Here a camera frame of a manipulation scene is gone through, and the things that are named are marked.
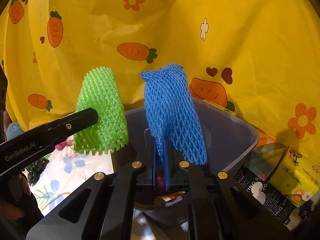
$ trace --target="yellow backdrop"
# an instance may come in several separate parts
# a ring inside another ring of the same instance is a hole
[[[319,32],[308,0],[12,0],[0,17],[7,108],[24,131],[70,114],[101,65],[133,104],[141,71],[175,62],[193,96],[319,164]]]

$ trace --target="trash can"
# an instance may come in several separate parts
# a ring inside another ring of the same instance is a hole
[[[193,103],[201,122],[208,155],[208,163],[202,166],[202,169],[216,174],[219,171],[229,171],[236,164],[243,163],[246,155],[258,143],[259,135],[256,129],[199,99],[193,98]],[[145,130],[148,128],[145,109],[138,108],[125,114],[131,145],[137,152],[145,151]],[[185,199],[153,205],[154,198],[155,194],[152,193],[137,193],[135,208],[164,225],[178,225],[187,221]]]

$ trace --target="green foam net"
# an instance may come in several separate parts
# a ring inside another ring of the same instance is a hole
[[[114,152],[129,142],[127,121],[115,77],[110,68],[99,67],[87,73],[82,83],[76,112],[92,107],[97,124],[74,135],[74,151],[101,155]]]

